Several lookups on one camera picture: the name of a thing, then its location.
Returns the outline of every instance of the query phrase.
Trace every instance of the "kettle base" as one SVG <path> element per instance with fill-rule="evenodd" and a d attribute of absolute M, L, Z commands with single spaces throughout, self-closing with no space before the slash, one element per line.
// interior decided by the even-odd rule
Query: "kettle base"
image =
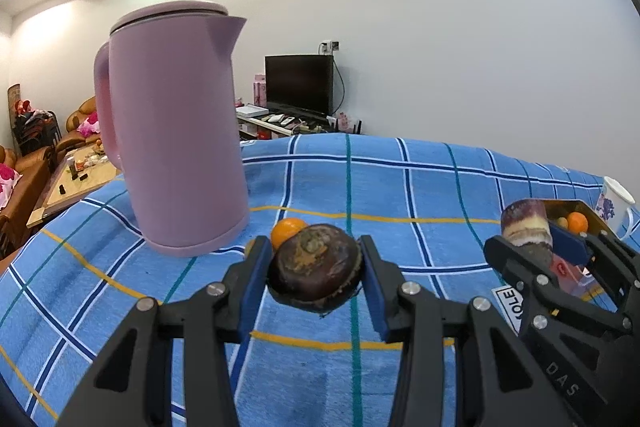
<path fill-rule="evenodd" d="M 204 255 L 206 253 L 216 251 L 218 248 L 225 247 L 240 235 L 248 223 L 249 212 L 247 212 L 235 226 L 231 227 L 231 229 L 222 233 L 218 237 L 204 243 L 199 243 L 198 245 L 189 245 L 188 247 L 168 247 L 166 245 L 158 245 L 158 243 L 150 240 L 146 235 L 143 234 L 143 237 L 148 245 L 158 253 L 171 255 L 172 257 L 196 257 L 198 255 Z"/>

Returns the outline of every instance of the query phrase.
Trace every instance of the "tv screen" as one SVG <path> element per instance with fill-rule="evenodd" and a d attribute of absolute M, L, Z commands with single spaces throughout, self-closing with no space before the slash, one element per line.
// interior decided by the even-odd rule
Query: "tv screen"
<path fill-rule="evenodd" d="M 334 58 L 331 55 L 264 57 L 267 107 L 287 107 L 331 114 L 334 98 Z"/>

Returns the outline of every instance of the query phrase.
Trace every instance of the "kettle lid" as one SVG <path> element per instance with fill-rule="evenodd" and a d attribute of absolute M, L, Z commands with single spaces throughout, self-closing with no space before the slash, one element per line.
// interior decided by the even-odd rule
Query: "kettle lid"
<path fill-rule="evenodd" d="M 134 22 L 144 19 L 156 18 L 159 16 L 179 13 L 218 13 L 220 15 L 229 15 L 228 10 L 211 1 L 171 1 L 146 6 L 139 10 L 135 10 L 124 17 L 121 17 L 111 28 L 110 33 L 123 28 Z"/>

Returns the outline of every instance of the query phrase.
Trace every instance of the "kettle spout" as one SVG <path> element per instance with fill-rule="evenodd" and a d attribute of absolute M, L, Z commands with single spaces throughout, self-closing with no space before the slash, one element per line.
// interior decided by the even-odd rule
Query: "kettle spout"
<path fill-rule="evenodd" d="M 244 27 L 246 19 L 212 15 L 207 19 L 209 35 L 220 58 L 231 60 L 231 53 Z"/>

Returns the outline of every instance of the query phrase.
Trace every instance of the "white wall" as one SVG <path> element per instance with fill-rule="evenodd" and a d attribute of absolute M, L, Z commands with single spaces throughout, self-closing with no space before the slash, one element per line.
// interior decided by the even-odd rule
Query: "white wall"
<path fill-rule="evenodd" d="M 172 0 L 54 0 L 14 17 L 9 79 L 22 98 L 66 118 L 94 95 L 94 58 L 121 16 Z"/>
<path fill-rule="evenodd" d="M 6 93 L 9 79 L 9 55 L 11 52 L 11 17 L 4 12 L 0 12 L 0 145 L 13 148 L 14 142 L 11 135 L 11 124 L 9 122 L 9 106 L 6 95 L 4 102 L 2 94 Z"/>
<path fill-rule="evenodd" d="M 234 54 L 238 96 L 251 99 L 264 55 L 337 39 L 345 108 L 367 134 L 608 174 L 640 200 L 630 0 L 215 1 L 248 18 Z"/>

